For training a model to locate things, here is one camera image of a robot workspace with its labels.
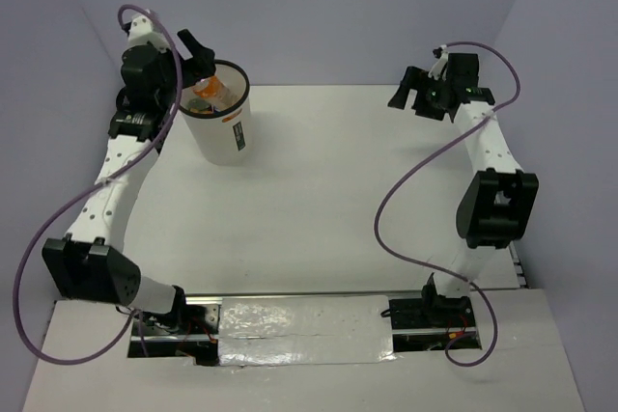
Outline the long orange label bottle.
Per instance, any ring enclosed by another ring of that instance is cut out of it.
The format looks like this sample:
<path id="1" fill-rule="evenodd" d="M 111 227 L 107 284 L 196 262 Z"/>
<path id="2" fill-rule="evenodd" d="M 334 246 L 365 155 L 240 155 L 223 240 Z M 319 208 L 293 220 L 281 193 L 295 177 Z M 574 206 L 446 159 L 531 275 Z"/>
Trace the long orange label bottle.
<path id="1" fill-rule="evenodd" d="M 217 76 L 203 79 L 192 87 L 194 98 L 201 98 L 212 105 L 213 113 L 234 106 L 238 97 Z"/>

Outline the green label clear bottle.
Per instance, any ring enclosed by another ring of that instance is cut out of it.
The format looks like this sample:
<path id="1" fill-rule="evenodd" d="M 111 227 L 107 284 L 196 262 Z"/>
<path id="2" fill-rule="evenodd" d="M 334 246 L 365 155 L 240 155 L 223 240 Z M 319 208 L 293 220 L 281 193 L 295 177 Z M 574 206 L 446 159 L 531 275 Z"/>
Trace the green label clear bottle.
<path id="1" fill-rule="evenodd" d="M 196 114 L 212 114 L 213 109 L 212 105 L 201 98 L 193 98 L 189 100 L 186 104 L 186 109 L 191 113 Z"/>

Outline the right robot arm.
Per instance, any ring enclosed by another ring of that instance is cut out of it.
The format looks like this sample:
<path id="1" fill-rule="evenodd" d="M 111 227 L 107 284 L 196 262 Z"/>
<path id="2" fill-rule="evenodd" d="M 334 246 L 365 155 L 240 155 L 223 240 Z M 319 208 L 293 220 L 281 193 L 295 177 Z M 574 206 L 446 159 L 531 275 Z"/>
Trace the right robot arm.
<path id="1" fill-rule="evenodd" d="M 392 302 L 384 315 L 395 329 L 450 328 L 472 322 L 470 282 L 499 252 L 523 237 L 539 181 L 525 172 L 503 136 L 492 91 L 479 84 L 479 58 L 441 46 L 428 70 L 407 68 L 389 106 L 411 106 L 423 118 L 449 119 L 464 137 L 472 180 L 457 207 L 462 245 L 445 272 L 434 272 L 417 299 Z"/>

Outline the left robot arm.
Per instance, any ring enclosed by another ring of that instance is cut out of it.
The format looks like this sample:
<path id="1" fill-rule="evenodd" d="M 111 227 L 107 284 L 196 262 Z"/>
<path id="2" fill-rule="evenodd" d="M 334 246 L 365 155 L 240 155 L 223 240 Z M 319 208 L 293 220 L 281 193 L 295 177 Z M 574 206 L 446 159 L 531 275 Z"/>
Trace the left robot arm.
<path id="1" fill-rule="evenodd" d="M 194 314 L 183 289 L 146 277 L 123 253 L 129 216 L 164 144 L 162 128 L 178 93 L 172 53 L 150 41 L 134 45 L 123 54 L 121 76 L 125 85 L 98 174 L 102 187 L 64 237 L 45 241 L 42 258 L 63 297 L 137 309 L 178 333 Z"/>

